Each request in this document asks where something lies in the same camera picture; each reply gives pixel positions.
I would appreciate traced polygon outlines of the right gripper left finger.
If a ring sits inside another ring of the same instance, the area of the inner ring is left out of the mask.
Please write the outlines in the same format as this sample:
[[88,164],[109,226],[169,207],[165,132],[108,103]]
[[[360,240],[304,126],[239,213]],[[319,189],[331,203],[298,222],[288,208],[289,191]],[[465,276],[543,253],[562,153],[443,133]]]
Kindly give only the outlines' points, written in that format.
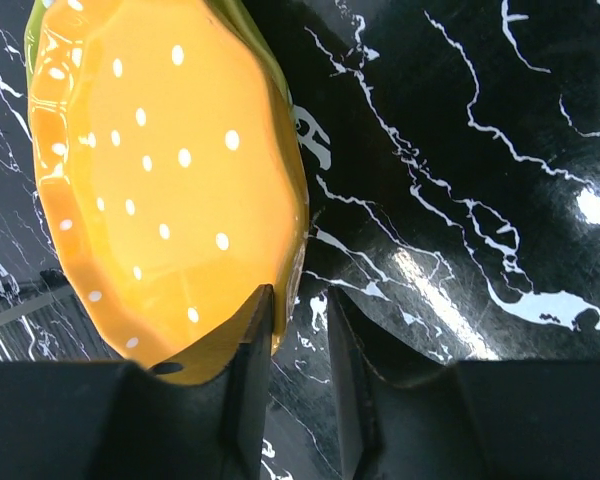
[[0,363],[0,479],[255,479],[273,289],[151,369]]

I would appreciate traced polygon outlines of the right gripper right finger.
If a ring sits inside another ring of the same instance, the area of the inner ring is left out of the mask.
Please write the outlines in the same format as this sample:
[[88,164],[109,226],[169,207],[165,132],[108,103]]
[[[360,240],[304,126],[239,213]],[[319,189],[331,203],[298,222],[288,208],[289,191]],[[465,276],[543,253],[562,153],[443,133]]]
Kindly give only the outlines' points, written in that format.
[[600,479],[600,361],[437,363],[328,292],[347,479]]

